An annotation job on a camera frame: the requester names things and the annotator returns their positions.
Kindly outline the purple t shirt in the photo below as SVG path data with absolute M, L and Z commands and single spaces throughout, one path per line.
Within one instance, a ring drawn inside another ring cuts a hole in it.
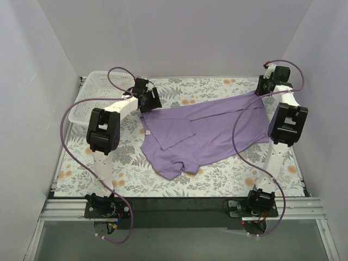
M 268 143 L 269 119 L 252 92 L 141 114 L 141 150 L 156 173 L 173 180 L 253 144 Z

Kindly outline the white plastic basket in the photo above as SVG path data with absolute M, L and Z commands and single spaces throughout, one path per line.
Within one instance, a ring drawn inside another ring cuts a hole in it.
M 104 108 L 115 102 L 122 96 L 122 92 L 110 82 L 122 89 L 134 86 L 133 77 L 124 72 L 111 72 L 107 77 L 107 71 L 91 72 L 84 81 L 76 101 L 91 99 L 74 106 L 69 113 L 69 121 L 82 126 L 89 124 L 93 108 Z

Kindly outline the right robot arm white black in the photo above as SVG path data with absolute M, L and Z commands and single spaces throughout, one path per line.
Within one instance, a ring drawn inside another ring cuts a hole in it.
M 271 62 L 264 67 L 266 71 L 259 76 L 255 94 L 270 94 L 278 105 L 268 127 L 270 142 L 263 167 L 265 171 L 247 197 L 248 210 L 254 216 L 266 216 L 275 209 L 275 180 L 285 156 L 300 139 L 308 115 L 308 109 L 299 105 L 294 97 L 293 86 L 288 83 L 290 68 Z

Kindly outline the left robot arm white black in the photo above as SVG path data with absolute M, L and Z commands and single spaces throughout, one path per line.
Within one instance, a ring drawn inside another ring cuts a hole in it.
M 95 210 L 105 218 L 122 214 L 110 191 L 112 184 L 113 156 L 120 142 L 121 121 L 136 110 L 142 113 L 161 108 L 157 88 L 149 88 L 151 81 L 136 78 L 119 101 L 104 108 L 94 108 L 91 112 L 86 141 L 90 145 L 94 160 L 95 185 L 92 192 L 85 195 Z

